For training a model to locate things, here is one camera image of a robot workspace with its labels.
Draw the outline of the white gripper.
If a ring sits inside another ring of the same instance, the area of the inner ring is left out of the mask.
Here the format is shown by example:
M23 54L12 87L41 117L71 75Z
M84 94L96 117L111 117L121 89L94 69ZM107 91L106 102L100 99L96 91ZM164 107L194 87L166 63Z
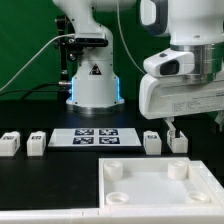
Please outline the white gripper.
M174 118L219 111L215 122L224 125L224 78L207 84L187 85L178 78L145 75L140 83L139 110L146 119L165 118L170 136L176 137Z

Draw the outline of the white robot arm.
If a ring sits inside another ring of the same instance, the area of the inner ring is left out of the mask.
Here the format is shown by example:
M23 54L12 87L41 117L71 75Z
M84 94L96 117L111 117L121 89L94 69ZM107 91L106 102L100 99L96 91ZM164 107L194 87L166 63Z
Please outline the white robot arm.
M52 0L75 32L78 71L67 105L84 113L124 103L113 72L113 35L94 11L127 9L136 0ZM216 111L224 124L224 0L141 0L140 22L155 36L170 37L168 49L143 62L139 110L147 119Z

